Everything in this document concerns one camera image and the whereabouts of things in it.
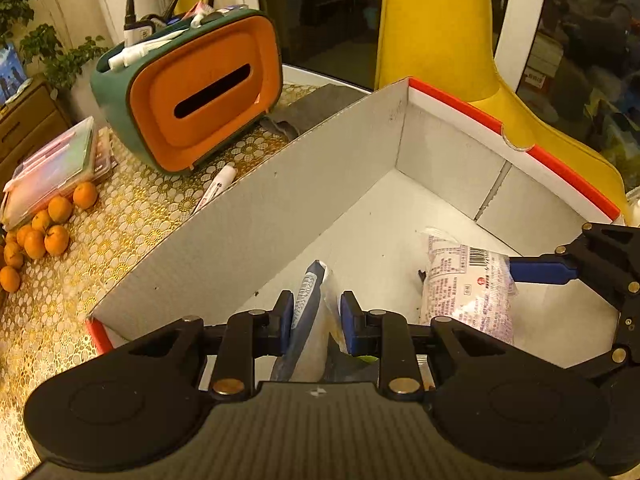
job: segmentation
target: floral tablecloth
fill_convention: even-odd
[[[285,85],[278,106],[315,87]],[[98,203],[74,212],[71,245],[61,258],[26,263],[22,286],[0,307],[0,479],[21,478],[39,460],[22,423],[22,409],[41,382],[93,358],[84,318],[118,280],[182,224],[226,163],[238,178],[282,149],[282,138],[255,127],[201,170],[163,176],[115,138],[118,161],[98,186]]]

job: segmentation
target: pile of fruit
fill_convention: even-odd
[[[89,209],[98,199],[98,191],[91,182],[83,182],[74,190],[73,201],[80,209]],[[39,211],[31,223],[17,231],[9,231],[4,237],[5,266],[0,269],[0,285],[7,292],[20,288],[18,270],[24,264],[24,256],[39,260],[47,253],[60,256],[69,246],[69,231],[63,226],[71,218],[74,207],[63,196],[53,197],[46,209]]]

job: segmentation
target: blue picture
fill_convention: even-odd
[[[0,104],[14,95],[26,79],[18,53],[8,43],[6,48],[0,50]]]

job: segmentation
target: wooden cabinet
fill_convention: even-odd
[[[44,78],[36,76],[0,117],[0,190],[22,160],[70,128],[67,114],[50,94]]]

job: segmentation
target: barcode number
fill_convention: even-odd
[[[469,265],[486,267],[489,264],[489,253],[484,249],[469,247]]]

